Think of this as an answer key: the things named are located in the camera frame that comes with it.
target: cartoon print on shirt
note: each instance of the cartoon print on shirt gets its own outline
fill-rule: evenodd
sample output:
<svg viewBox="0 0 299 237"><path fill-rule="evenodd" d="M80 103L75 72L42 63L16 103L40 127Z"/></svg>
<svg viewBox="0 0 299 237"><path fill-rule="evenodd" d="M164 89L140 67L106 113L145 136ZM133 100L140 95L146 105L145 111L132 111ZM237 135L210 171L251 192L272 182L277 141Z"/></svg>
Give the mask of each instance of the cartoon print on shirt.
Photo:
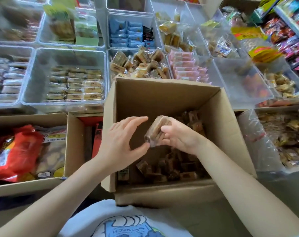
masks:
<svg viewBox="0 0 299 237"><path fill-rule="evenodd" d="M96 228L92 237L166 237L152 228L142 215L114 216L105 219Z"/></svg>

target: floor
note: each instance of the floor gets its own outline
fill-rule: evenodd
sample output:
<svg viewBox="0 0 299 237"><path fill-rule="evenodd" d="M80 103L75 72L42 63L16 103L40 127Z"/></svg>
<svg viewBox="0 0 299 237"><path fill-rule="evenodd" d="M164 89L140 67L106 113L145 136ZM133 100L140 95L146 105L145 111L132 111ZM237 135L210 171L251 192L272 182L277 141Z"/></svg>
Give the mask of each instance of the floor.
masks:
<svg viewBox="0 0 299 237"><path fill-rule="evenodd" d="M299 175L289 176L278 182L261 181L299 217ZM112 198L112 195L97 187L90 195L92 199ZM0 211L0 227L19 214L28 205ZM194 236L250 237L226 199L212 203L175 207L170 209L174 217Z"/></svg>

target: person's left hand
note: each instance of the person's left hand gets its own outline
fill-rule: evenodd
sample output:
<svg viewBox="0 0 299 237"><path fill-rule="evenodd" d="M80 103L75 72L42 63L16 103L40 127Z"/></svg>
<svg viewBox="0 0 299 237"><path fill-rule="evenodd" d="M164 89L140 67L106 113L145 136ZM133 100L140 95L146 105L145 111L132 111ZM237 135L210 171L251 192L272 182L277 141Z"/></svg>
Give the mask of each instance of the person's left hand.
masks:
<svg viewBox="0 0 299 237"><path fill-rule="evenodd" d="M146 154L150 144L144 143L131 150L129 142L136 128L147 120L148 117L128 117L114 123L107 132L102 133L99 152L92 160L98 160L97 162L112 174L141 158Z"/></svg>

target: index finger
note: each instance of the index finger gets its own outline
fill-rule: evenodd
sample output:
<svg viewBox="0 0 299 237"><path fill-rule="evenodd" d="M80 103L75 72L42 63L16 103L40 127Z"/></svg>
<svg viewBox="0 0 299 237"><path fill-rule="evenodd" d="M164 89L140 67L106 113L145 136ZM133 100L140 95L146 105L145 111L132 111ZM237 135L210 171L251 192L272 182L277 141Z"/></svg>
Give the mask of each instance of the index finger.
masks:
<svg viewBox="0 0 299 237"><path fill-rule="evenodd" d="M134 134L134 132L136 131L136 128L142 124L143 122L147 121L148 117L147 116L141 116L141 117L137 117L133 120L131 120L126 127L124 128L124 131L126 131L126 137L128 139L131 139L132 135Z"/></svg>

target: hand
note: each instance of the hand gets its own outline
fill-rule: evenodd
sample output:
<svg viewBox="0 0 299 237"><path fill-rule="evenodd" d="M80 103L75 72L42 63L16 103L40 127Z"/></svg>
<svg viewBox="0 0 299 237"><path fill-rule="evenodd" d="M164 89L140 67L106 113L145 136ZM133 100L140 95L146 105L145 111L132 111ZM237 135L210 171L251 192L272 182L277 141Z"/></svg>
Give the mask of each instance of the hand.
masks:
<svg viewBox="0 0 299 237"><path fill-rule="evenodd" d="M170 118L170 121L171 125L161 127L161 131L165 135L159 144L169 145L188 154L197 155L199 147L204 141L207 141L207 138L174 118Z"/></svg>
<svg viewBox="0 0 299 237"><path fill-rule="evenodd" d="M137 159L146 154L149 143L131 150L130 139L136 128L148 117L128 117L120 122L114 123L107 132L102 133L102 142L99 152L94 159L102 161L104 168L109 174L128 167Z"/></svg>

